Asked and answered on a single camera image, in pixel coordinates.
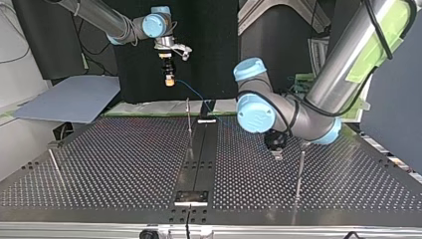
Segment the gray panel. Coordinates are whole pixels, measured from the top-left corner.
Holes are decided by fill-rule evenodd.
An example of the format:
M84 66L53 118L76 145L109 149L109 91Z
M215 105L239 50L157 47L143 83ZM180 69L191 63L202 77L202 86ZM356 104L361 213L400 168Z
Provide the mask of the gray panel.
M361 129L419 173L422 172L422 18L372 79Z
M187 129L185 118L101 119L55 150L60 170L52 159L36 161L26 174L9 183L0 197L0 211L134 211L136 222L166 223L168 217L149 221L154 217L144 216L165 213L172 205L191 143ZM0 219L7 217L0 213Z
M276 161L262 135L224 120L233 130L220 124L207 223L422 226L422 185L349 128L335 143L307 149L296 200L300 141L291 138Z

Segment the wire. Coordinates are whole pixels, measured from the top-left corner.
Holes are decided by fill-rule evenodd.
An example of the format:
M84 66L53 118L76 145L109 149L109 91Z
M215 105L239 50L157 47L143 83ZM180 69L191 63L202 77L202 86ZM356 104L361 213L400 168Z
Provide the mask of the wire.
M186 218L186 239L190 239L190 230L189 230L189 217L190 217L190 208Z
M310 33L310 40L314 38L314 19L316 18L316 11L317 11L317 0L314 4L313 15L311 17L311 33ZM311 63L314 65L314 51L312 49L312 44L310 44L310 55L311 55Z
M372 4L369 0L362 0L365 4L366 10L369 14L370 21L372 22L373 27L375 28L376 35L378 36L379 41L381 42L382 47L384 48L385 53L387 54L387 58L389 60L393 59L393 54L391 53L391 49L388 46L387 40L385 39L384 32L381 29L378 21L376 20L375 13L373 12Z
M364 239L363 237L360 237L359 235L357 235L357 233L354 231L347 233L347 235L345 235L343 239L349 239L351 238L351 236L355 236L357 239Z
M83 20L82 20L81 25L80 25L79 27L77 27L77 24L76 24L76 22L75 22L75 18L73 18L74 27L75 27L75 30L77 31L78 41L80 42L80 45L81 45L82 51L83 51L83 53L84 53L85 59L86 59L88 62L92 62L92 63L96 64L99 68L101 68L101 69L103 70L102 75L109 74L110 76L115 77L115 76L116 76L116 74L113 74L113 73L111 73L109 70L107 70L107 69L106 69L106 67L105 67L102 63L100 63L100 62L98 62L98 61L94 60L94 59L93 59L91 56L89 56L88 54L85 54L85 52L88 52L89 54L92 54L92 52L91 52L91 51L89 51L89 50L88 50L88 49L84 46L83 42L81 41L80 33L81 33L81 30L82 30L82 26L83 26L83 24L84 24L84 21L85 21L85 20L83 19ZM90 69L87 69L87 70L85 71L85 75L86 75L89 71L90 71Z
M258 97L262 98L264 101L266 101L268 104L270 104L277 111L277 113L280 115L280 117L282 118L283 123L286 126L286 130L282 131L282 133L286 133L287 132L290 136L293 135L291 124L288 122L286 116L282 113L282 111L280 111L280 109L272 101L270 101L266 96L262 95L259 92L249 91L249 90L248 91L242 91L242 92L240 92L239 93L239 97L242 96L242 95L244 95L244 94L248 94L248 93L255 94Z
M365 80L363 81L363 83L361 84L359 90L357 91L356 95L354 96L353 100L351 101L350 105L342 112L339 113L329 113L326 112L316 106L314 106L313 104L311 104L310 102L308 102L307 100L304 100L300 97L298 97L295 93L292 93L290 90L287 90L287 92L292 95L293 97L296 98L296 100L298 100L299 102L301 102L302 104L304 104L305 106L307 106L308 108L310 108L311 110L313 110L314 112L319 113L320 115L323 115L325 117L341 117L342 115L346 114L347 112L349 112L351 110L351 108L353 108L353 106L356 104L357 99L359 99L360 94L362 93L363 89L365 88L367 82L369 81L370 77L373 75L373 73L376 71L377 67L374 67L366 76Z
M84 25L84 23L85 23L85 20L84 19L82 19L82 22L81 22L81 25L79 26L79 28L78 28L78 30L77 30L77 32L78 32L78 38L80 38L81 39L81 30L82 30L82 27L83 27L83 25ZM97 55L100 55L100 54L102 54L109 46L111 46L111 42L108 42L99 52L97 52L97 53L95 53L95 52L92 52L91 50L89 50L85 45L84 45L84 43L82 42L82 40L81 40L81 46L82 46L82 48L87 52L87 53L89 53L89 54L91 54L91 55L94 55L94 56L97 56Z
M217 120L219 120L225 126L230 126L228 123L224 122L221 118L217 117L215 114L212 113L211 108L208 106L207 102L204 100L202 95L200 93L198 93L197 91L195 91L195 89L193 89L189 84L187 84L186 82L181 81L181 80L176 80L176 83L181 83L181 84L185 85L190 91L192 91L196 96L198 96L201 99L202 102L204 102L205 106L207 107L208 111L210 112L210 114L213 117L215 117Z
M6 4L6 3L3 3L3 2L0 2L0 7L1 6L4 6L5 8L7 8L7 9L9 9L13 14L15 14L15 16L17 17L17 15L16 15L16 11L15 11L15 9L13 9L13 7L11 7L11 6L9 6L8 4ZM2 9L0 9L0 11L1 11L1 13L3 14L3 16L4 16L4 18L9 22L9 24L13 27L13 29L15 29L15 31L16 31L16 33L27 43L27 45L28 45L28 42L27 42L27 40L26 40L26 38L25 38L25 36L19 31L19 29L13 24L13 22L9 19L9 17L6 15L6 13L2 10ZM27 50L26 50L26 52L22 55L22 56L20 56L20 57L17 57L17 58L15 58L15 59L11 59L11 60L6 60L6 61L1 61L0 62L0 64L7 64L7 63L12 63L12 62L16 62L16 61L19 61L19 60L21 60L21 59L24 59L26 56L28 56L28 54L30 53L30 51L31 51L31 48L29 47L29 45L28 45L28 48L27 48Z
M77 5L77 9L75 10L74 17L78 16L80 10L81 10L81 0L78 0L78 5Z

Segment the cable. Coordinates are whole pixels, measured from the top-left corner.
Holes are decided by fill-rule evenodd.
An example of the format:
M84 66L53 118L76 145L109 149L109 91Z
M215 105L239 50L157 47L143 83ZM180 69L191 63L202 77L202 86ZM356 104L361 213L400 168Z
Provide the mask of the cable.
M116 74L113 74L113 73L111 73L109 70L107 70L107 69L106 69L106 67L105 67L103 64L101 64L100 62L98 62L98 61L94 60L91 56L89 56L89 55L85 54L85 52L88 52L89 54L92 54L92 52L91 52L91 51L89 51L89 50L88 50L88 49L84 46L83 42L81 41L80 33L81 33L81 30L82 30L82 26L83 26L83 24L84 24L84 21L85 21L85 20L83 19L83 20L82 20L81 25L80 25L79 27L77 27L77 24L76 24L76 22L75 22L75 18L73 18L74 27L75 27L75 30L77 31L78 41L80 42L80 45L81 45L81 48L82 48L82 51L83 51L83 53L84 53L84 56L85 56L86 60L87 60L88 62L92 62L92 63L96 64L99 68L101 68L101 69L103 70L102 75L109 74L110 76L115 77L115 76L116 76ZM85 71L85 75L86 75L89 71L90 71L90 69L87 69L87 70Z
M369 14L370 21L372 22L373 27L375 28L376 35L378 36L379 41L381 42L382 47L384 48L385 53L387 54L388 60L393 59L393 54L391 49L388 46L387 40L385 39L384 32L381 29L378 21L376 20L375 13L373 12L372 4L369 0L362 0L365 4L366 10Z
M345 235L343 239L349 239L351 238L351 236L355 236L357 239L364 239L363 237L360 237L359 235L357 235L357 233L354 231L347 233L347 235Z
M84 19L82 19L82 22L81 22L81 25L79 26L79 28L78 28L78 30L77 30L77 32L78 32L78 38L80 38L81 39L81 30L82 30L82 27L83 27L83 25L84 25L84 23L85 23L85 20ZM94 56L97 56L97 55L100 55L100 54L102 54L109 46L111 46L111 42L108 42L99 52L97 52L97 53L95 53L95 52L92 52L91 50L89 50L85 45L84 45L84 43L82 42L82 40L81 40L81 47L87 52L87 53L89 53L89 54L91 54L91 55L94 55Z
M292 95L293 97L296 98L296 100L298 100L299 102L301 102L302 104L304 104L305 106L307 106L308 108L310 108L311 110L313 110L314 112L319 113L320 115L323 115L325 117L332 117L332 118L336 118L336 117L341 117L342 115L346 114L347 112L349 112L351 110L351 108L353 108L353 106L356 104L357 99L359 99L360 94L362 93L363 89L366 86L366 83L369 81L370 77L373 75L373 73L376 71L377 67L374 67L366 76L365 80L363 81L363 83L361 84L359 90L357 91L356 95L354 96L353 100L351 101L350 105L342 112L339 113L329 113L326 112L316 106L314 106L312 103L308 102L307 100L304 100L300 97L298 97L296 94L294 94L293 92L291 92L290 90L287 90L287 92Z
M190 208L189 208L189 212L187 213L187 218L186 218L186 239L190 239L190 230L189 230L189 217L190 217Z
M81 10L81 0L78 0L78 5L77 5L77 9L75 10L74 17L78 16L80 10Z
M316 17L317 5L318 5L318 3L317 3L317 0L316 0L316 3L314 4L314 9L313 9L313 15L311 16L310 40L312 40L314 38L314 19ZM315 66L314 66L314 51L313 51L313 48L312 48L312 44L310 44L310 55L311 55L311 64L313 65L313 69L315 69Z
M181 80L176 80L176 83L181 83L181 84L185 85L190 91L192 91L196 96L198 96L199 99L201 99L202 102L204 102L205 106L207 107L208 111L210 112L210 114L213 117L215 117L217 120L219 120L223 125L230 126L228 123L224 122L222 119L220 119L219 117L217 117L215 114L212 113L211 108L208 106L208 104L206 103L206 101L204 100L202 95L199 94L197 91L195 91L189 84L187 84L187 83L185 83L184 81L181 81Z
M418 5L416 4L415 0L405 0L405 2L407 2L407 4L409 4L409 7L410 7L410 19L409 19L409 22L407 23L406 28L403 30L403 32L400 35L401 39L404 39L407 33L409 32L410 28L412 28L416 20L416 14L418 13Z
M15 16L17 17L17 15L16 15L16 11L15 11L15 9L13 9L13 7L11 7L11 6L9 6L9 5L7 5L6 3L3 3L3 2L0 2L0 7L1 6L4 6L4 7L6 7L7 9L9 9L13 14L15 14ZM16 33L25 41L25 42L27 42L27 40L25 39L25 36L19 31L19 29L13 24L13 22L9 19L9 17L6 15L6 13L2 10L2 9L0 9L0 11L1 11L1 13L3 14L3 16L4 16L4 18L6 18L6 20L9 22L9 24L13 27L13 29L15 29L15 31L16 31ZM28 45L28 48L27 48L27 50L26 50L26 52L24 53L24 55L22 55L22 56L20 56L20 57L17 57L17 58L15 58L15 59L11 59L11 60L6 60L6 61L2 61L2 62L0 62L0 64L7 64L7 63L12 63L12 62L16 62L16 61L19 61L19 60L21 60L21 59L24 59L26 56L28 56L28 54L30 53L30 51L31 51L31 49L30 49L30 47L29 47L29 45Z
M258 97L262 98L264 101L266 101L268 104L270 104L276 111L277 113L280 115L280 117L283 120L283 123L286 126L286 130L282 131L282 133L287 132L290 136L293 135L292 133L292 128L291 128L291 124L288 122L288 120L286 119L285 115L282 113L282 111L280 111L280 109L272 102L270 101L267 97L265 97L264 95L262 95L261 93L255 92L255 91L242 91L239 93L239 97L244 95L244 94L254 94L257 95Z

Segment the white cable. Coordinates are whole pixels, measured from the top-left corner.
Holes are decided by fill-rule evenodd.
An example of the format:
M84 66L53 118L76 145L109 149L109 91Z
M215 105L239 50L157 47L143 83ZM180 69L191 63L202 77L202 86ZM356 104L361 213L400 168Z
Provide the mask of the white cable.
M78 16L80 9L81 9L81 3L78 3L77 9L75 10L74 17L77 17Z

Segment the black cable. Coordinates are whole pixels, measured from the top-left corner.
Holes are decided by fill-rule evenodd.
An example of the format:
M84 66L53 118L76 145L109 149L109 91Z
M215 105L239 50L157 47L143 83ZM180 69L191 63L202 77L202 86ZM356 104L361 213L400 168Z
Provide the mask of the black cable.
M85 23L85 20L84 19L82 19L82 22L81 22L81 24L80 24L80 26L79 26L79 28L78 28L78 38L79 39L81 39L81 31L82 31L82 27L84 26L84 23ZM88 49L85 45L84 45L84 43L82 42L82 40L80 41L81 42L81 47L87 52L87 53L89 53L89 54L91 54L91 55L94 55L94 56L97 56L97 55L101 55L109 46L111 46L111 42L108 42L107 44L105 44L105 46L99 51L99 52L97 52L97 53L95 53L95 52L93 52L93 51L91 51L90 49Z
M314 9L313 9L313 15L311 17L311 33L310 33L310 40L312 40L314 38L314 19L316 17L316 11L317 11L317 0L316 3L314 4ZM313 69L315 68L314 66L314 51L312 48L312 44L310 44L310 55L311 55L311 63L313 65Z
M357 239L364 239L363 237L359 237L359 235L357 235L357 233L353 231L347 233L347 235L345 235L343 239L349 239L351 238L351 236L355 236Z
M189 212L187 213L187 219L186 219L186 238L190 239L190 230L189 230L189 217L190 217L190 208L189 208Z
M76 22L75 22L75 18L73 18L74 27L75 27L75 30L77 31L78 41L79 41L79 43L80 43L80 45L81 45L81 47L82 47L82 50L83 50L83 53L84 53L84 56L85 56L85 58L86 58L87 62L92 62L92 63L96 64L99 68L101 68L101 69L103 70L102 75L105 75L105 74L107 73L107 74L111 75L112 77L115 77L115 76L116 76L116 74L113 74L113 73L111 73L109 70L107 70L107 69L106 69L106 67L105 67L103 64L101 64L100 62L98 62L98 61L94 60L94 59L93 59L92 57L90 57L89 55L85 54L85 51L87 50L87 48L85 48L85 47L84 47L84 44L82 43L81 38L80 38L80 32L81 32L81 30L82 30L82 26L83 26L83 24L84 24L84 19L83 19L82 21L83 21L83 22L81 23L81 25L80 25L79 27L77 27L77 24L76 24ZM90 69L87 69L87 70L85 71L85 75L86 75L89 71L90 71Z
M262 98L264 101L266 101L268 104L270 104L276 111L277 111L277 113L280 115L280 117L282 118L282 120L283 120L283 123L285 124L285 126L286 126L286 130L284 130L283 131L283 133L285 133L285 132L287 132L290 136L292 136L293 135L293 133L292 133L292 128L291 128L291 124L288 122L288 120L286 119L286 117L285 117L285 115L282 113L282 111L280 111L280 109L272 102L272 101L270 101L268 98L266 98L264 95L262 95L261 93L258 93L258 92L255 92L255 91L250 91L250 90L247 90L247 91L242 91L242 92L240 92L239 93L239 96L238 96L238 98L239 97L241 97L242 95L244 95L244 94L255 94L255 95L257 95L258 97L260 97L260 98Z
M298 97L296 94L292 93L290 90L287 90L287 92L292 95L293 97L296 98L296 100L300 101L302 104L304 104L305 106L307 106L308 108L310 108L311 110L313 110L314 112L317 112L320 115L326 116L326 117L341 117L342 115L346 114L347 112L349 112L351 110L351 108L353 108L353 106L356 104L357 99L359 99L360 94L362 93L363 89L366 86L366 83L369 81L370 77L372 76L372 74L375 72L375 70L377 69L377 67L374 67L369 74L366 76L365 80L363 81L363 83L361 84L359 90L357 91L356 95L353 98L353 101L350 103L350 105L342 112L339 113L329 113L326 112L316 106L314 106L312 103L308 102L306 99L302 99L300 97Z
M375 13L373 12L372 4L369 0L362 0L365 4L366 10L369 14L370 21L372 22L373 27L375 28L376 35L378 36L379 41L381 42L382 48L384 48L387 58L389 60L393 59L393 54L391 53L390 46L388 46L387 40L385 39L384 32L381 29L378 21L376 20Z
M409 4L410 7L410 19L407 23L406 28L403 30L403 32L400 35L401 39L404 39L409 32L410 28L412 28L413 23L415 23L416 20L416 14L418 13L418 5L416 4L415 0L404 0L407 4Z

